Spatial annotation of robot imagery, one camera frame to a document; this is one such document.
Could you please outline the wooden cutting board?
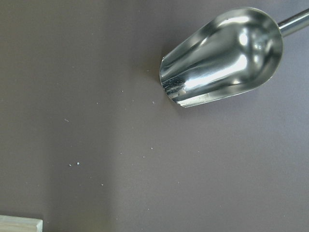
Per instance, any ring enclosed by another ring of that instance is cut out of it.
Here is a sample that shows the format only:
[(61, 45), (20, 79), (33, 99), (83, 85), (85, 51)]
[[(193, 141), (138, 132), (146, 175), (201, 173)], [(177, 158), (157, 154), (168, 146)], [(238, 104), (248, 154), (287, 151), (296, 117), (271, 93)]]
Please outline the wooden cutting board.
[(43, 221), (36, 218), (0, 216), (1, 232), (42, 232)]

